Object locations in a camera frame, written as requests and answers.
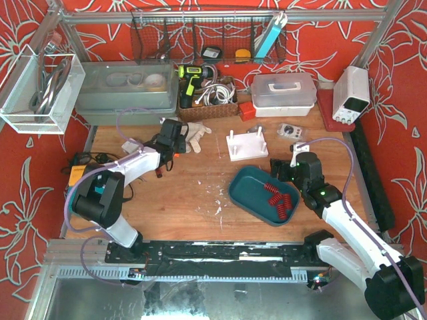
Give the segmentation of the bagged white control box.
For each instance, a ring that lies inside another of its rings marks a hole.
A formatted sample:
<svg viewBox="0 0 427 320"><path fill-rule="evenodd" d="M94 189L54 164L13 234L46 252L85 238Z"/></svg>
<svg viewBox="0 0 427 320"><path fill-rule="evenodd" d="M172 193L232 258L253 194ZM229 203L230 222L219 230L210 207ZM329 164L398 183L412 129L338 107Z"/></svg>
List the bagged white control box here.
<svg viewBox="0 0 427 320"><path fill-rule="evenodd" d="M281 123L278 127L278 137L290 141L303 141L308 130L304 127Z"/></svg>

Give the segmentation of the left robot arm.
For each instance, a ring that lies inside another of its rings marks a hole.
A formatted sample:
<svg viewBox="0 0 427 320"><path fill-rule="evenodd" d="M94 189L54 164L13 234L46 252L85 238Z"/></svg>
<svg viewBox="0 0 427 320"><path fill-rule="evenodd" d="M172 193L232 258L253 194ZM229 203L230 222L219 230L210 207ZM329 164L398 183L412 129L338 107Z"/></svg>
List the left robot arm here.
<svg viewBox="0 0 427 320"><path fill-rule="evenodd" d="M145 173L163 166L171 170L174 155L186 152L188 133L189 124L166 119L160 132L133 153L105 165L88 165L66 198L66 222L70 213L75 213L132 255L142 255L143 236L121 213L124 189Z"/></svg>

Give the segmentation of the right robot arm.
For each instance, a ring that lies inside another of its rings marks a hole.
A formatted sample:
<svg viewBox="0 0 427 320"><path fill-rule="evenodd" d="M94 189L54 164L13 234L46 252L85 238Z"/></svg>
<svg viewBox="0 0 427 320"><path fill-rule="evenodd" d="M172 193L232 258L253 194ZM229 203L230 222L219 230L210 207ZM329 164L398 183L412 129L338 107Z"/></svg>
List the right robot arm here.
<svg viewBox="0 0 427 320"><path fill-rule="evenodd" d="M327 183L315 153L295 152L292 160L271 159L271 176L291 182L309 209L348 244L319 231L312 234L316 256L335 267L364 294L379 319L394 319L413 309L426 318L423 267L382 240L356 214L342 193Z"/></svg>

